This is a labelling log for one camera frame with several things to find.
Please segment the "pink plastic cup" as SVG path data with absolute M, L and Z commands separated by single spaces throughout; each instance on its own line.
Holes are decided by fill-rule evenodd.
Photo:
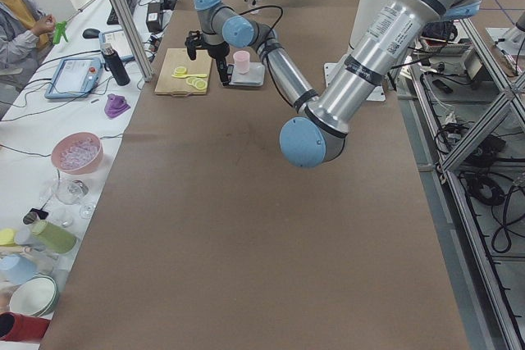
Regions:
M 245 50 L 236 51 L 233 54 L 234 71 L 238 74 L 244 75 L 250 69 L 250 53 Z

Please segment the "silver digital kitchen scale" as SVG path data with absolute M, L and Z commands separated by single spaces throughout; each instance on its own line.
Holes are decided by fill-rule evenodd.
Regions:
M 229 65 L 228 71 L 231 72 L 230 86 L 240 86 L 246 88 L 258 88 L 263 86 L 266 73 L 265 66 L 260 62 L 250 62 L 249 71 L 241 74 L 236 65 Z

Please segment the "yellow cup on shelf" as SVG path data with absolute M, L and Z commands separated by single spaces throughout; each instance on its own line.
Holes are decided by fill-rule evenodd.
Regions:
M 0 246 L 1 247 L 15 247 L 16 230 L 13 228 L 0 229 Z

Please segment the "light blue cup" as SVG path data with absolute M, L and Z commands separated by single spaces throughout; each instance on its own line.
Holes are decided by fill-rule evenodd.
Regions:
M 8 281 L 20 285 L 37 275 L 37 266 L 30 259 L 11 254 L 1 258 L 1 272 Z

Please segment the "yellow plastic knife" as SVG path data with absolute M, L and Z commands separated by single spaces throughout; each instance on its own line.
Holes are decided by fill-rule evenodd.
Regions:
M 175 75 L 171 75 L 171 77 L 173 78 L 181 78 L 181 79 L 186 79 L 188 77 L 197 77 L 197 78 L 207 78 L 208 75 L 207 74 L 204 74 L 204 73 L 196 73 L 196 74 L 185 74 L 185 75 L 182 75 L 182 76 L 175 76 Z

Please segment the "lemon slice near knife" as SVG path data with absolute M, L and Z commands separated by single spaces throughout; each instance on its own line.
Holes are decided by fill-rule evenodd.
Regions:
M 185 82 L 189 85 L 192 85 L 196 79 L 197 77 L 188 77 L 185 79 Z

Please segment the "black adapter box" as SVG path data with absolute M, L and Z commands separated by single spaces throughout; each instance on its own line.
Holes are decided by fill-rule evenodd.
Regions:
M 160 2 L 150 2 L 147 8 L 146 26 L 150 33 L 159 33 L 163 29 L 163 9 Z

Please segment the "far teach pendant tablet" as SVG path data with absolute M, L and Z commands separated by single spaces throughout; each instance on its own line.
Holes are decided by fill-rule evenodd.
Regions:
M 132 61 L 135 59 L 135 56 L 130 49 L 130 45 L 128 44 L 124 30 L 100 32 L 98 34 L 98 38 L 101 45 L 104 43 L 109 43 L 118 53 L 122 61 Z

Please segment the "teach pendant tablet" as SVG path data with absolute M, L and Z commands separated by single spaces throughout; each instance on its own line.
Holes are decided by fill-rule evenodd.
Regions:
M 102 68 L 98 57 L 61 59 L 44 97 L 48 100 L 65 100 L 87 96 L 98 85 Z
M 100 32 L 98 34 L 98 38 L 101 45 L 104 43 L 109 43 L 118 53 L 122 61 L 132 61 L 135 59 L 135 56 L 130 49 L 130 45 L 128 44 L 124 30 Z

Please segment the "purple cloth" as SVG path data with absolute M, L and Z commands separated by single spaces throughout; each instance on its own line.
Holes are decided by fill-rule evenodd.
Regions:
M 108 94 L 107 102 L 104 107 L 104 113 L 108 118 L 114 119 L 129 109 L 130 105 L 124 96 L 113 93 Z

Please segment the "black computer mouse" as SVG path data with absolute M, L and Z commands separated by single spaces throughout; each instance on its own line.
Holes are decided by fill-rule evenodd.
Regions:
M 97 39 L 99 35 L 100 31 L 95 28 L 87 28 L 82 33 L 84 39 Z

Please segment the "near teach pendant tablet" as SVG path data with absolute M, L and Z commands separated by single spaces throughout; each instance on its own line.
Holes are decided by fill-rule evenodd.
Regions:
M 98 85 L 102 68 L 98 57 L 61 59 L 44 97 L 48 100 L 65 100 L 87 96 Z

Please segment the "seated person grey jacket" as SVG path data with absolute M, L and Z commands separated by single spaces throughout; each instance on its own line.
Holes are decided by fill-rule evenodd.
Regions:
M 20 69 L 18 85 L 30 81 L 50 52 L 55 27 L 54 16 L 35 0 L 1 0 L 1 68 Z

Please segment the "clear wine glass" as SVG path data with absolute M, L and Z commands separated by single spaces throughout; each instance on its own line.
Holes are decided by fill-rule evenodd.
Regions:
M 81 180 L 58 180 L 54 196 L 65 205 L 78 205 L 80 218 L 90 220 L 96 203 L 89 197 L 89 187 Z

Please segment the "red cylinder container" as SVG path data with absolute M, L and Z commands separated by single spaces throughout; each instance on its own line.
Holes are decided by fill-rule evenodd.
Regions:
M 1 314 L 1 340 L 7 342 L 40 343 L 50 325 L 49 319 L 13 312 Z

